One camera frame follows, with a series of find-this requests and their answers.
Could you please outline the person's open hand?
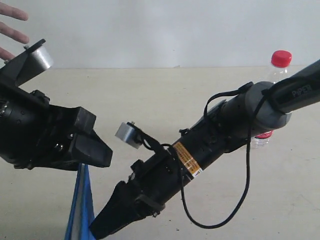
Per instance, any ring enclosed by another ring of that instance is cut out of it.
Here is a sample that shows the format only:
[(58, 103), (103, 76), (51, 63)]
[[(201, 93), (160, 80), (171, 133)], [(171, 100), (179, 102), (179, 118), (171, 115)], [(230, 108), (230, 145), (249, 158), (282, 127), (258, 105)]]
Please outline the person's open hand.
[[(29, 15), (25, 11), (2, 2), (0, 3), (0, 14), (19, 21), (27, 21), (29, 19)], [(8, 26), (2, 21), (0, 22), (0, 34), (21, 44), (26, 45), (30, 42), (30, 38), (26, 34)], [(14, 57), (12, 53), (3, 47), (0, 48), (0, 58), (2, 60), (9, 61)]]

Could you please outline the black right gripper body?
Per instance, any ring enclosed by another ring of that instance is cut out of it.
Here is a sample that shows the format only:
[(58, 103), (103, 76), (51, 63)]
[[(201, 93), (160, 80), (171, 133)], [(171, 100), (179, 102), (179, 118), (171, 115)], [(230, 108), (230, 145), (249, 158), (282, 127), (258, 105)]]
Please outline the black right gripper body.
[(129, 212), (133, 218), (157, 215), (198, 173), (196, 144), (162, 145), (147, 161), (136, 161), (129, 177)]

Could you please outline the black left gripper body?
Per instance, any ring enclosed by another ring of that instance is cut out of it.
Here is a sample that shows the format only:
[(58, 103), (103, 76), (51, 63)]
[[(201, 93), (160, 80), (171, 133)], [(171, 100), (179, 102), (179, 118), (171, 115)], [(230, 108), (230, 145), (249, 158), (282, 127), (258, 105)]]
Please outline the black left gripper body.
[(82, 107), (50, 104), (39, 90), (0, 87), (0, 156), (15, 169), (76, 171), (73, 156), (81, 134)]

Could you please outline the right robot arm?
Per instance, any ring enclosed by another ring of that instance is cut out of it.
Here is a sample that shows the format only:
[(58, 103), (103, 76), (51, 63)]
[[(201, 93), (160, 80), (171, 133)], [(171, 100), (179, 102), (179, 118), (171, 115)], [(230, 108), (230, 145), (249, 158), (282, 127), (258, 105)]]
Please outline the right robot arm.
[(180, 130), (173, 144), (160, 143), (133, 123), (123, 123), (116, 136), (128, 145), (153, 151), (148, 160), (137, 160), (127, 181), (120, 181), (89, 229), (97, 240), (127, 225), (157, 216), (166, 203), (220, 156), (243, 146), (257, 135), (284, 127), (292, 112), (320, 100), (318, 61), (277, 83), (249, 82), (236, 90), (216, 94), (229, 97), (190, 128)]

